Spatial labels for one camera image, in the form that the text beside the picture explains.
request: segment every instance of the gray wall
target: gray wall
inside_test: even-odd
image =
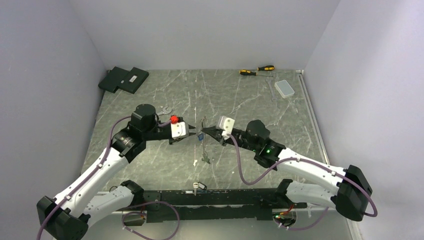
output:
[[[340,0],[70,0],[107,68],[303,69]]]
[[[365,240],[424,239],[423,12],[418,0],[342,0],[305,68],[330,161],[373,187]]]
[[[105,68],[67,0],[0,1],[0,233],[35,239],[36,203],[79,175]]]

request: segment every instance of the white label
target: white label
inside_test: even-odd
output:
[[[133,83],[133,82],[136,80],[136,78],[137,78],[137,76],[136,76],[136,75],[132,76],[132,77],[131,77],[131,79],[129,80],[129,82],[130,82],[130,83]]]

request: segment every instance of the marble tabletop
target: marble tabletop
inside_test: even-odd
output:
[[[242,76],[238,70],[149,70],[149,77],[135,94],[118,90],[105,92],[82,172],[101,154],[112,125],[129,116],[139,104],[151,104],[159,112],[170,106],[173,115],[198,129],[204,116],[206,126],[215,125],[222,115],[235,119],[234,127],[245,130],[248,122],[259,119],[270,130],[270,138],[292,150],[325,162],[317,141],[301,82],[294,70],[272,71],[275,81],[287,80],[294,95],[271,101],[271,92],[264,76]],[[159,118],[164,122],[171,115]],[[117,125],[124,128],[126,122]],[[196,136],[169,145],[167,140],[150,141],[146,149],[131,164],[119,171],[104,186],[103,191],[133,180],[145,190],[190,190],[194,182],[208,189],[276,188],[284,178],[302,181],[297,176],[272,171],[253,186],[242,183],[237,169],[234,146],[225,147],[211,137],[205,138],[210,163],[201,161],[202,145]],[[259,177],[266,169],[253,159],[254,153],[240,150],[243,175],[248,181]]]

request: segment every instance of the screwdriver handle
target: screwdriver handle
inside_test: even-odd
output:
[[[258,71],[272,71],[274,69],[275,69],[275,67],[273,65],[260,66],[260,67],[257,68]]]
[[[256,72],[249,71],[249,70],[246,70],[246,69],[240,70],[239,73],[240,73],[240,75],[243,75],[243,76],[256,76]]]

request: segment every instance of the metal strip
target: metal strip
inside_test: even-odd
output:
[[[330,165],[326,147],[324,146],[323,138],[321,137],[320,128],[318,127],[317,119],[315,118],[314,109],[312,108],[311,100],[309,99],[308,91],[306,90],[304,78],[301,73],[297,73],[296,75],[298,76],[300,85],[302,86],[301,89],[304,95],[305,103],[307,105],[307,112],[309,114],[309,118],[312,123],[313,130],[315,132],[315,137],[316,137],[316,141],[318,142],[318,147],[321,150],[320,151],[321,157],[324,159],[326,164]]]

